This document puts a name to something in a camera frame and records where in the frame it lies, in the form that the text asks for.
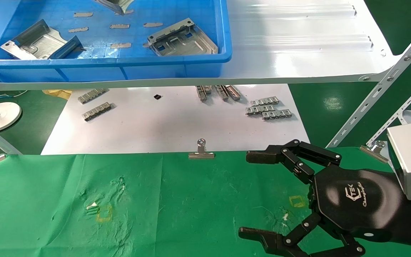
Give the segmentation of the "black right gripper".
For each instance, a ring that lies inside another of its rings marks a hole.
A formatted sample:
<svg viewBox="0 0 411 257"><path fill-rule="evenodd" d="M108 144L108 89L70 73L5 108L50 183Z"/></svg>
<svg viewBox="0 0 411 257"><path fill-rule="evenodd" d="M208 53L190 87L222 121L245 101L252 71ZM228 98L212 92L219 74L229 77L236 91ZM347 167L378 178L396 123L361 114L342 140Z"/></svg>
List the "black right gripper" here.
<svg viewBox="0 0 411 257"><path fill-rule="evenodd" d="M281 163L305 185L312 184L313 210L287 236L280 233L241 227L238 236L258 241L264 252L281 257L361 257L365 248L353 237L366 240L391 240L394 219L404 201L395 174L372 169L349 170L338 166L341 155L310 143L292 140L284 145L269 145L265 150L248 151L246 161L256 164ZM314 175L305 163L326 167ZM298 243L318 225L338 238L342 247L308 254Z"/></svg>

